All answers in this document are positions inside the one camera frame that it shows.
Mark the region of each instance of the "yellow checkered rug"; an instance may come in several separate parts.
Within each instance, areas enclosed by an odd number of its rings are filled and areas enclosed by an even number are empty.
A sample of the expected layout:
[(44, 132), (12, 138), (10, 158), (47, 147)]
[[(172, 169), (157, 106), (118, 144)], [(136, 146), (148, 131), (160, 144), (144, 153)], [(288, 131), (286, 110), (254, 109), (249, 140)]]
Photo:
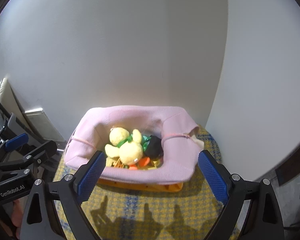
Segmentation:
[[(210, 133), (200, 128), (198, 138), (221, 163), (218, 145)], [(74, 172), (61, 161), (54, 180)], [(56, 208), (67, 239), (74, 240), (59, 201)], [(135, 191), (97, 185), (90, 199), (82, 203), (82, 209), (102, 239), (190, 240), (204, 239), (222, 203), (215, 199), (196, 166), (191, 180), (184, 183), (180, 192)], [(237, 236), (235, 229), (231, 239)]]

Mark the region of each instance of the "orange toy piece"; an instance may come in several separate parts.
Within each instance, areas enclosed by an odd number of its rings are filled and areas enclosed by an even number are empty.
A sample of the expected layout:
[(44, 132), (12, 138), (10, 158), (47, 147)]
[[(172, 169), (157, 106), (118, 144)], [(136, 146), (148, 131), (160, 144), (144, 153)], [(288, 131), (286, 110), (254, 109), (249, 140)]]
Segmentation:
[(137, 170), (137, 166), (135, 164), (132, 164), (129, 166), (129, 170)]
[(144, 167), (144, 166), (147, 166), (149, 163), (150, 163), (150, 158), (149, 158), (149, 157), (145, 157), (145, 158), (142, 158), (142, 159), (138, 162), (138, 165), (139, 165), (140, 167)]

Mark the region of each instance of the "white wall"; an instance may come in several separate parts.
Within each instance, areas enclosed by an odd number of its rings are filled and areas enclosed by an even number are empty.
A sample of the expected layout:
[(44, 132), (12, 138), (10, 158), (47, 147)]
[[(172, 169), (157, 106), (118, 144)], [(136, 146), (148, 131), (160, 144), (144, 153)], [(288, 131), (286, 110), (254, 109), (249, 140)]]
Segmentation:
[(256, 179), (300, 142), (300, 7), (228, 0), (225, 58), (206, 125), (231, 173)]
[(226, 29), (227, 0), (10, 0), (0, 79), (66, 139), (97, 106), (182, 106), (204, 126)]

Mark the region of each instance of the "beige cushion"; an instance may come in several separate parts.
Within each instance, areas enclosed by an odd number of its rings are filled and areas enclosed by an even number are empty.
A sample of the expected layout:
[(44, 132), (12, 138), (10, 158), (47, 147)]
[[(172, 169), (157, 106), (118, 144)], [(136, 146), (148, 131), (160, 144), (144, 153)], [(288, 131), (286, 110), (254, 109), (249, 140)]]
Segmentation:
[(7, 78), (3, 78), (0, 81), (0, 103), (9, 113), (14, 113), (17, 118), (30, 129), (26, 119), (23, 117), (23, 114), (19, 109)]

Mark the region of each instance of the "black plush toy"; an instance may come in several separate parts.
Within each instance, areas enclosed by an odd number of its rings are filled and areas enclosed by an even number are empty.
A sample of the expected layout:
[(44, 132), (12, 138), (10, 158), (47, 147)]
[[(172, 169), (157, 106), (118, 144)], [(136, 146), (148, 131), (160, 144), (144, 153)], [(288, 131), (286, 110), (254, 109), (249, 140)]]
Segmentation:
[(145, 156), (151, 160), (161, 157), (163, 155), (163, 149), (161, 146), (161, 139), (157, 136), (151, 135), (148, 145), (144, 151)]

